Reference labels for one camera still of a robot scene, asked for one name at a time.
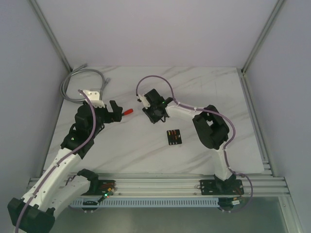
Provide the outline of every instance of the white bracket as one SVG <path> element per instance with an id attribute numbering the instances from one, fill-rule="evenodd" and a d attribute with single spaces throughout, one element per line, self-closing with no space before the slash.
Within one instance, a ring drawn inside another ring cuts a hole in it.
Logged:
<path id="1" fill-rule="evenodd" d="M 99 91 L 89 91 L 89 90 L 82 90 L 84 94 L 89 98 L 89 100 L 92 102 L 92 105 L 94 108 L 105 108 L 104 102 L 100 99 L 101 95 Z"/>

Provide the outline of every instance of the black mounting plate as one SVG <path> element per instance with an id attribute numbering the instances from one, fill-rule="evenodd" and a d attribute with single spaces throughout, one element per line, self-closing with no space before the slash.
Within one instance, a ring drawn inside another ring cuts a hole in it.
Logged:
<path id="1" fill-rule="evenodd" d="M 115 187 L 115 182 L 114 180 L 98 180 L 98 188 L 95 190 L 95 192 L 86 192 L 82 196 L 102 196 L 105 193 L 108 192 L 108 188 L 114 188 Z"/>
<path id="2" fill-rule="evenodd" d="M 227 190 L 220 192 L 216 187 L 215 180 L 200 180 L 200 189 L 203 196 L 213 195 L 235 195 L 240 196 L 244 194 L 244 188 L 241 180 L 232 181 Z"/>

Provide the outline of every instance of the red object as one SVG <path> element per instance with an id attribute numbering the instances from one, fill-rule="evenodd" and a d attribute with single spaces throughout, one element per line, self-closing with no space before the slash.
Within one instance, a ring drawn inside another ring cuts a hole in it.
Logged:
<path id="1" fill-rule="evenodd" d="M 124 113 L 122 113 L 122 116 L 125 116 L 125 115 L 129 115 L 133 112 L 134 110 L 131 108 L 129 110 L 126 110 Z"/>

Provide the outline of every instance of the metal extrusion frame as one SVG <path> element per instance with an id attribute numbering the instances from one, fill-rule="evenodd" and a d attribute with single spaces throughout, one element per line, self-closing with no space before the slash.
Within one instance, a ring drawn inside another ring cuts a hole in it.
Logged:
<path id="1" fill-rule="evenodd" d="M 39 4 L 37 3 L 36 0 L 28 0 L 30 6 L 32 7 L 35 15 L 37 16 L 39 22 L 41 23 L 43 30 L 46 32 L 48 38 L 50 39 L 51 44 L 53 45 L 57 55 L 59 56 L 59 58 L 61 59 L 61 61 L 63 62 L 65 68 L 67 69 L 68 72 L 71 72 L 72 69 L 70 67 L 70 64 L 62 50 L 62 48 L 60 47 L 48 21 L 46 20 Z"/>
<path id="2" fill-rule="evenodd" d="M 249 69 L 250 65 L 252 64 L 254 58 L 256 57 L 258 51 L 260 50 L 264 40 L 266 39 L 267 35 L 269 34 L 271 28 L 273 27 L 276 18 L 278 17 L 279 13 L 282 10 L 282 7 L 284 6 L 284 3 L 286 0 L 277 0 L 268 20 L 266 21 L 266 24 L 264 25 L 251 53 L 249 54 L 243 68 L 242 72 L 245 74 L 247 70 Z"/>

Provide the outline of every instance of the white wall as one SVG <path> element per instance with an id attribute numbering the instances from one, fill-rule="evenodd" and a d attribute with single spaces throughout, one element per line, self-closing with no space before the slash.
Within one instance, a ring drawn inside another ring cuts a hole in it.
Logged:
<path id="1" fill-rule="evenodd" d="M 9 232 L 6 206 L 41 169 L 66 70 L 28 1 L 1 1 L 0 30 L 0 232 Z"/>
<path id="2" fill-rule="evenodd" d="M 70 64 L 242 67 L 276 0 L 37 0 Z"/>
<path id="3" fill-rule="evenodd" d="M 248 72 L 273 160 L 311 222 L 311 1 L 288 0 Z"/>

